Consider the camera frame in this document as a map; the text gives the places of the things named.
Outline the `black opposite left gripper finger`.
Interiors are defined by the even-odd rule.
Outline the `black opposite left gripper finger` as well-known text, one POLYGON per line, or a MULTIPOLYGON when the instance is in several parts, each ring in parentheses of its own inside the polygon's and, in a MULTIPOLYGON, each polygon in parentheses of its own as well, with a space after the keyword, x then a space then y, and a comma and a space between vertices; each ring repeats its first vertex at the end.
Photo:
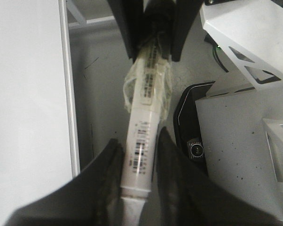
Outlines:
POLYGON ((143 1, 108 0, 108 5, 120 29, 128 57, 136 59, 138 27, 143 14, 143 1))
POLYGON ((203 2, 203 0, 176 1, 171 42, 172 61, 181 60, 184 43, 203 2))

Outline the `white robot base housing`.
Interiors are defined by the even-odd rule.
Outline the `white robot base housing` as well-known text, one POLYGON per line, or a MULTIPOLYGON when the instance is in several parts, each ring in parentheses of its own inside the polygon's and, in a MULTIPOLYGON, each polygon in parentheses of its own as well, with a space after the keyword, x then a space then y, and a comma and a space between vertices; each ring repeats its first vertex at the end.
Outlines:
POLYGON ((233 0, 200 16, 236 65, 196 102, 209 178, 283 225, 283 8, 233 0))

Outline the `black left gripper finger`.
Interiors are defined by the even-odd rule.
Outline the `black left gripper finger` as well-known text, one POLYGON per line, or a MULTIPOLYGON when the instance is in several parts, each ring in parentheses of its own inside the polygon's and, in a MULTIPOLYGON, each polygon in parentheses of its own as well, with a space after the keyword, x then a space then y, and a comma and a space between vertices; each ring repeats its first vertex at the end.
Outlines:
POLYGON ((166 127, 157 140, 162 226, 281 226, 282 221, 212 182, 179 150, 166 127))
POLYGON ((7 226, 118 226, 122 145, 110 139, 72 181, 14 211, 7 226))

